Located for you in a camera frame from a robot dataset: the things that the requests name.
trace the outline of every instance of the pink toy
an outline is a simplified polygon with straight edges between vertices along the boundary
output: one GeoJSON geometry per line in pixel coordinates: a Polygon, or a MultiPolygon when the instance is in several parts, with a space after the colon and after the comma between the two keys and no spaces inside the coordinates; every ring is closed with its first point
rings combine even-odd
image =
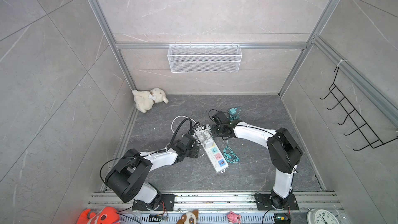
{"type": "Polygon", "coordinates": [[[238,223],[240,224],[241,216],[240,214],[235,214],[234,212],[230,211],[229,214],[226,215],[228,218],[229,223],[238,223]]]}

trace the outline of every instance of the plush dog head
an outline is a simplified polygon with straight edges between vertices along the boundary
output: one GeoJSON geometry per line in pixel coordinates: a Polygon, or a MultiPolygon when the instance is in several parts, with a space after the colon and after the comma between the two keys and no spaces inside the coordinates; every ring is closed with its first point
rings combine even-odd
{"type": "Polygon", "coordinates": [[[167,104],[169,102],[169,100],[166,98],[166,93],[164,93],[162,89],[154,88],[150,92],[154,97],[156,97],[156,99],[154,99],[155,103],[164,101],[167,104]]]}
{"type": "Polygon", "coordinates": [[[199,217],[199,211],[194,210],[183,214],[181,219],[177,221],[177,224],[197,224],[199,217]]]}

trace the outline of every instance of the clock face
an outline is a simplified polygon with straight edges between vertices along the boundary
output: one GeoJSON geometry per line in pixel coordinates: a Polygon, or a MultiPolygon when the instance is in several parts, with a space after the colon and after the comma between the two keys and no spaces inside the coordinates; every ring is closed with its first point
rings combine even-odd
{"type": "Polygon", "coordinates": [[[339,221],[331,212],[323,209],[314,212],[314,220],[315,224],[339,224],[339,221]]]}

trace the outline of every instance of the wire basket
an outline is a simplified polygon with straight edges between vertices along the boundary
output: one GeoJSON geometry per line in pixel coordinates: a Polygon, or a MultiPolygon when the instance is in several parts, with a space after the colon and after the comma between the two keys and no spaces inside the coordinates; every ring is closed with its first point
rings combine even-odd
{"type": "Polygon", "coordinates": [[[237,44],[175,44],[167,58],[173,73],[238,72],[242,52],[237,44]]]}

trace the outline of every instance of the black wire grid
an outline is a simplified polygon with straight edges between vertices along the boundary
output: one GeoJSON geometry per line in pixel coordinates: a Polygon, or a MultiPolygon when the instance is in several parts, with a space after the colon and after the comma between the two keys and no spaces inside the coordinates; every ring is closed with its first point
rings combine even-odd
{"type": "Polygon", "coordinates": [[[356,151],[356,152],[357,152],[357,151],[360,151],[360,150],[362,150],[362,149],[365,149],[365,148],[368,147],[368,146],[370,146],[370,147],[372,147],[373,149],[375,149],[375,148],[377,148],[377,147],[380,147],[380,146],[382,146],[382,145],[388,144],[389,142],[398,139],[398,136],[397,136],[396,138],[391,139],[390,141],[383,142],[383,141],[378,137],[378,135],[377,135],[377,134],[375,133],[375,131],[369,126],[369,124],[368,124],[368,123],[366,122],[366,120],[362,117],[362,115],[356,110],[356,108],[355,108],[355,107],[351,104],[351,102],[346,98],[346,96],[343,94],[343,92],[341,92],[340,89],[336,86],[335,81],[336,81],[337,73],[339,72],[339,68],[336,67],[335,70],[334,70],[334,72],[336,72],[336,75],[334,76],[334,80],[333,80],[332,85],[329,87],[329,93],[328,93],[324,98],[320,98],[320,99],[321,99],[321,100],[326,99],[326,97],[329,96],[329,94],[333,95],[334,98],[337,100],[337,104],[336,104],[334,107],[332,107],[331,109],[329,109],[329,108],[327,108],[327,109],[328,109],[328,110],[333,110],[336,106],[340,105],[340,106],[344,109],[344,111],[347,113],[347,116],[346,116],[346,118],[344,119],[343,123],[338,123],[338,124],[339,124],[339,125],[343,125],[343,124],[346,122],[347,118],[349,117],[349,118],[352,120],[352,122],[354,123],[354,125],[356,126],[356,129],[355,129],[354,131],[350,132],[349,134],[343,134],[343,135],[344,135],[344,136],[349,136],[349,135],[351,135],[352,133],[354,133],[354,132],[356,132],[356,131],[359,131],[359,132],[362,134],[362,136],[365,138],[366,142],[368,142],[368,145],[366,145],[366,146],[364,146],[364,147],[362,147],[361,149],[358,149],[358,150],[354,149],[354,151],[356,151]],[[343,96],[343,98],[342,98],[341,100],[339,100],[339,99],[335,96],[335,94],[333,93],[333,90],[335,90],[335,89],[338,90],[338,91],[341,93],[341,95],[343,96]],[[346,99],[347,102],[351,105],[351,107],[353,108],[352,111],[348,112],[347,109],[341,104],[342,100],[344,100],[344,99],[346,99]],[[361,119],[365,122],[363,125],[358,126],[358,124],[357,124],[357,123],[354,121],[354,119],[351,117],[351,114],[353,114],[353,113],[355,113],[355,112],[356,112],[356,113],[361,117],[361,119]],[[362,127],[365,127],[365,126],[369,127],[369,129],[370,129],[370,130],[373,132],[373,134],[376,136],[376,138],[377,138],[376,141],[370,142],[370,141],[366,138],[365,134],[364,134],[364,133],[362,132],[362,130],[361,130],[361,128],[362,128],[362,127]]]}

